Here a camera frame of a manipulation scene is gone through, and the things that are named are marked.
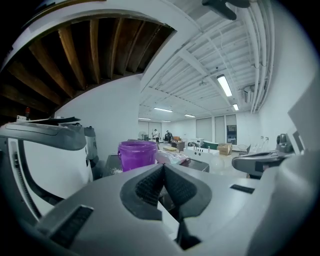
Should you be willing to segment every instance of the ceiling light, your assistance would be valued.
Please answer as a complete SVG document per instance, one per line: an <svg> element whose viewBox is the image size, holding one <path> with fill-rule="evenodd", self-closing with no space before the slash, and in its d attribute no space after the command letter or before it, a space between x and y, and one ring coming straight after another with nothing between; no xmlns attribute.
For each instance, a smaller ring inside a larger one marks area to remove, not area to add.
<svg viewBox="0 0 320 256"><path fill-rule="evenodd" d="M216 77L216 79L218 80L218 82L220 83L222 89L224 90L225 95L226 95L227 97L232 96L232 92L231 92L231 90L230 90L230 86L229 86L229 84L228 84L228 81L227 81L225 75L224 75L224 74L218 75L218 76Z"/></svg>
<svg viewBox="0 0 320 256"><path fill-rule="evenodd" d="M233 107L234 107L235 110L239 110L238 104L233 104Z"/></svg>
<svg viewBox="0 0 320 256"><path fill-rule="evenodd" d="M167 110L167 109L162 109L162 108L157 108L157 107L155 107L154 109L155 110L162 110L162 111L172 112L172 110Z"/></svg>

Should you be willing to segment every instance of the ceiling pipe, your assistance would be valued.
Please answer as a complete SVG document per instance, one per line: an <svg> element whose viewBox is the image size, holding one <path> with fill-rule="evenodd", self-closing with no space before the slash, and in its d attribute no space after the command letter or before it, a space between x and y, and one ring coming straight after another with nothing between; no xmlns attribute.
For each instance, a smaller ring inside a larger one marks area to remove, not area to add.
<svg viewBox="0 0 320 256"><path fill-rule="evenodd" d="M248 32L251 38L251 43L253 47L253 56L254 56L254 68L255 68L255 82L254 82L254 93L253 93L253 101L251 106L251 113L254 110L254 104L257 99L257 91L259 86L259 73L260 73L260 64L259 64L259 47L258 47L258 41L257 41L257 35L255 31L254 24L252 22L252 19L250 18L250 13L248 9L241 9L245 23L248 28Z"/></svg>
<svg viewBox="0 0 320 256"><path fill-rule="evenodd" d="M274 70L274 59L275 59L275 20L274 20L274 13L272 11L272 6L271 2L268 0L267 1L267 8L268 8L268 13L270 17L270 35L271 35L271 59L270 59L270 71L269 71L269 80L266 85L266 91L264 94L264 97L262 99L261 105L259 106L259 109L262 107L262 105L265 103L265 100L268 95L269 87L270 87L270 82Z"/></svg>
<svg viewBox="0 0 320 256"><path fill-rule="evenodd" d="M257 22L257 26L259 29L259 35L260 35L260 42L261 42L261 51L262 51L262 68L261 68L261 79L260 79L260 85L258 89L258 96L256 98L255 104L253 107L253 113L257 109L258 102L261 97L261 93L264 90L265 85L265 79L266 79L266 72L267 72L267 39L266 39L266 30L264 25L264 20L262 18L262 14L259 8L259 5L257 2L251 3L251 8L253 10L253 14L255 15L255 20Z"/></svg>

